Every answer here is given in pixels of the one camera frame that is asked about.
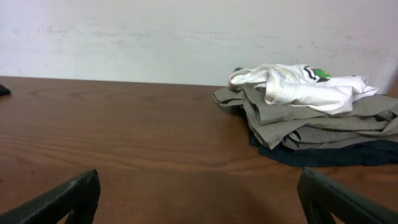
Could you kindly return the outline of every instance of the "wood grain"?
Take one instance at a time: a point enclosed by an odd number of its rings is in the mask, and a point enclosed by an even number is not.
[[[217,86],[0,77],[0,213],[86,169],[95,223],[306,223],[300,168],[248,145]],[[398,211],[398,167],[319,169]]]

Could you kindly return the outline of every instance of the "white t-shirt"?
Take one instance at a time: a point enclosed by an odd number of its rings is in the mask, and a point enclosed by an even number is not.
[[[359,75],[330,77],[308,65],[264,64],[229,76],[230,87],[265,91],[264,100],[270,105],[308,106],[327,114],[349,112],[354,101],[376,94],[379,89],[367,82],[367,77]]]

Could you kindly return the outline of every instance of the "clothing pile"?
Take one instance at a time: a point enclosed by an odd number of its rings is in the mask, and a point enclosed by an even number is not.
[[[213,93],[240,106],[250,144],[291,166],[398,163],[398,99],[362,76],[331,77],[306,65],[237,68]]]

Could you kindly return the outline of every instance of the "white wall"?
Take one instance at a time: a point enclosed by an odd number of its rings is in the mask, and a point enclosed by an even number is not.
[[[398,67],[396,0],[0,0],[0,74],[226,85],[234,67]]]

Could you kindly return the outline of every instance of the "wooden table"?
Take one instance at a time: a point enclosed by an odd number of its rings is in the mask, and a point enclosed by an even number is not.
[[[0,83],[0,213],[95,168],[95,223],[306,223],[301,169],[259,155],[219,87]],[[398,166],[318,170],[398,211]]]

